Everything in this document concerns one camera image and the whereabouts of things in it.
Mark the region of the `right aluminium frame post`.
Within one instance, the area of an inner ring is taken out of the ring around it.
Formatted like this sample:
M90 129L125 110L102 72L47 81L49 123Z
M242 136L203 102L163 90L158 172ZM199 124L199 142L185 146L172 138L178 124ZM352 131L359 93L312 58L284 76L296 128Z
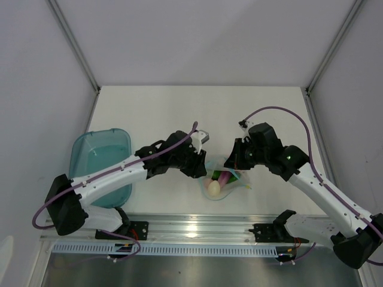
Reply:
M344 42L348 32L351 30L354 22L361 13L363 7L367 3L366 0L356 0L352 2L352 6L347 12L344 20L342 21L339 29L337 30L335 37L331 41L328 49L326 50L324 56L322 57L318 68L315 70L314 75L312 76L308 86L305 88L306 94L310 96L314 91L314 88L319 83L321 77L324 75L326 69L331 64L336 53L340 49L342 43Z

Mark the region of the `aluminium mounting rail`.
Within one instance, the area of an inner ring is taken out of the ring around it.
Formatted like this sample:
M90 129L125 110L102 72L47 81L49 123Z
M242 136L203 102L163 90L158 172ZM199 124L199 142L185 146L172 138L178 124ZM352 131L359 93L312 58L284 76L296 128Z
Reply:
M256 242L254 235L248 231L253 224L273 223L282 225L276 216L224 216L224 215L165 215L165 214L126 214L130 221L149 222L147 240L142 242L192 242L192 243L244 243ZM331 224L328 216L302 215L308 219ZM95 241L94 229L81 228L78 231L60 236L57 234L51 219L41 233L40 239L48 240L84 240Z

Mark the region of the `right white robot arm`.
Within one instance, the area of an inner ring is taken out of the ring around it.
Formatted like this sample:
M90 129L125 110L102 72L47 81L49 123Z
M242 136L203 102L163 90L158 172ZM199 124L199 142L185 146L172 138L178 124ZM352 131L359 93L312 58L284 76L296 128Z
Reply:
M280 214L273 234L280 241L301 237L323 245L345 265L359 269L382 245L382 214L371 214L348 198L320 174L309 155L295 145L285 146L268 123L242 120L244 131L236 138L224 166L235 170L267 167L274 175L301 190L332 220L326 224L298 215Z

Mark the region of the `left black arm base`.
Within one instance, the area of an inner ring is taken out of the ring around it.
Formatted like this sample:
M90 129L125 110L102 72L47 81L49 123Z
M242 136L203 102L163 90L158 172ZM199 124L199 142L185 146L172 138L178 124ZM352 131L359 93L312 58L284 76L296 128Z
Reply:
M149 222L147 221L131 221L130 227L120 227L114 233L124 236L131 237L135 240L147 240L149 231ZM95 233L95 239L98 240L122 240L122 237L110 235L102 231L97 230Z

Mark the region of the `purple toy eggplant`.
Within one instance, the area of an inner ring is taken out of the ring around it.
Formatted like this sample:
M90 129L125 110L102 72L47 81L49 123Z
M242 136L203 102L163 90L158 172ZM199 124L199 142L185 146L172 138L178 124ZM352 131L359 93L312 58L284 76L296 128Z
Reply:
M232 174L228 171L222 171L219 179L218 179L218 183L220 184L220 186L225 186L227 184L227 182L229 181L229 179L231 178Z

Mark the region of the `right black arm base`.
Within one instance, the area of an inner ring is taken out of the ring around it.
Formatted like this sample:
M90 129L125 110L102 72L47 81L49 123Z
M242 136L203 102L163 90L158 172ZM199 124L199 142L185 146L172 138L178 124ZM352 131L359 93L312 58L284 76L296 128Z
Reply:
M250 233L254 235L257 243L298 243L297 239L294 239L288 234L283 225L273 223L258 223L248 229Z

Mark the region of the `teal plastic tray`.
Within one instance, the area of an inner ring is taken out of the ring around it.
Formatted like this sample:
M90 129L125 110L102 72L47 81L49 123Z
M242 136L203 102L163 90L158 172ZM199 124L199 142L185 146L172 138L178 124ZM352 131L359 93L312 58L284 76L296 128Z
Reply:
M109 168L131 155L131 139L123 129L85 133L72 146L69 178Z

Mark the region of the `left aluminium frame post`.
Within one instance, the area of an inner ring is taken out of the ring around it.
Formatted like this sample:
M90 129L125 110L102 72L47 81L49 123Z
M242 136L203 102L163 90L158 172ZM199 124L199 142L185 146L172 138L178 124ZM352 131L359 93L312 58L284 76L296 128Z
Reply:
M72 50L72 53L74 57L77 60L77 63L79 64L80 68L84 72L90 86L92 87L92 90L98 94L100 91L100 85L98 84L94 73L92 72L89 63L69 25L69 22L67 21L59 2L56 0L46 0L45 1L47 6L49 7L55 21L57 22L57 25L59 29L61 30L64 38L66 39L70 49Z

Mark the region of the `aluminium frame post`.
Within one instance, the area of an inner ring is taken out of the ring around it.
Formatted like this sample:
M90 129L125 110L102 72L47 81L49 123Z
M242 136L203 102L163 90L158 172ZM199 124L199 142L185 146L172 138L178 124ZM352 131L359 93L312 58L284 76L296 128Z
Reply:
M336 53L340 49L342 43L344 42L348 32L351 30L354 22L361 13L363 7L367 3L366 0L356 0L352 2L352 6L347 12L344 20L342 21L339 29L337 30L335 37L331 41L328 49L326 50L324 56L322 57L318 68L315 70L314 75L312 76L308 86L305 88L306 94L310 96L314 91L314 88L319 83L321 77L324 75L326 69L331 64Z
M47 6L49 7L55 21L57 22L57 25L59 29L61 30L64 38L66 39L70 49L72 50L72 53L74 57L77 60L77 63L79 64L80 68L84 72L90 86L92 87L92 90L98 94L100 91L100 85L98 84L94 73L92 72L89 63L69 25L69 22L67 21L59 2L56 0L46 0L45 1Z

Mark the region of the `clear zip top bag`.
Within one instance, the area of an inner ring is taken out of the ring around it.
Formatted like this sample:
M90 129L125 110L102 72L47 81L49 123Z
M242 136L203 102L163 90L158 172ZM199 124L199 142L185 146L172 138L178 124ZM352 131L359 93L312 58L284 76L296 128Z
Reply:
M236 191L250 190L248 173L224 167L227 157L210 157L205 162L207 174L198 179L202 194L209 200L225 199Z

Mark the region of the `white toy egg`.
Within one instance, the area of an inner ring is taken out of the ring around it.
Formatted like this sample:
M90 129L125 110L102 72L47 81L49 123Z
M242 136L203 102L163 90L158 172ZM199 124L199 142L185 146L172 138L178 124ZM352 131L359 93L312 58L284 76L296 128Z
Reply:
M220 194L221 187L218 181L212 181L207 188L208 194L211 197L217 197Z

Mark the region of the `green toy bell pepper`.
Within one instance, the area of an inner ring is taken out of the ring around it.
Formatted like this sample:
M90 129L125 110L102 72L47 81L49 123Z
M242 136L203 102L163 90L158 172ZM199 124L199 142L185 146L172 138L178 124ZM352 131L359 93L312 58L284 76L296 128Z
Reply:
M212 176L211 176L211 179L212 179L213 181L217 181L217 180L219 179L221 173L222 173L222 171L220 171L220 170L215 170L215 171L213 171Z

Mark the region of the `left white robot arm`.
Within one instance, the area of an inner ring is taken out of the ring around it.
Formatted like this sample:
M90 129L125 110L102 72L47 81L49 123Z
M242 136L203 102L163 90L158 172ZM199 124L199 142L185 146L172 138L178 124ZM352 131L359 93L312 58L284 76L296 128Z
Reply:
M68 179L56 177L45 199L53 227L60 236L81 228L94 229L96 239L131 236L132 223L120 207L99 207L94 202L119 188L178 169L196 179L206 176L206 151L202 145L209 134L195 130L172 133L167 140L144 146L121 162L90 175Z

